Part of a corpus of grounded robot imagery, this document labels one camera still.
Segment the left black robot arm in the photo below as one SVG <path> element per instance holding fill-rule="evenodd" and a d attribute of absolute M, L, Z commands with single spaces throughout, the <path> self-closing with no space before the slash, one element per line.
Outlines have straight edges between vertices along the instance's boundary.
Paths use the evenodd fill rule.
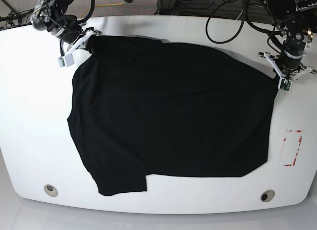
<path fill-rule="evenodd" d="M 299 79 L 307 73 L 316 75 L 317 70 L 303 65 L 302 59 L 317 34 L 317 0 L 265 0 L 274 27 L 269 39 L 279 49 L 279 54 L 259 53 L 279 76 Z"/>

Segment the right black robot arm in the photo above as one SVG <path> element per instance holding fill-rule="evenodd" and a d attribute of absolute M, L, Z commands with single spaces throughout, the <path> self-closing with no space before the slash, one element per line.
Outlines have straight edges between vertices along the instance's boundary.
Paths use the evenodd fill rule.
<path fill-rule="evenodd" d="M 64 42 L 73 43 L 81 33 L 81 25 L 75 15 L 68 15 L 68 6 L 74 0 L 38 0 L 30 22 L 34 29 L 47 31 Z"/>

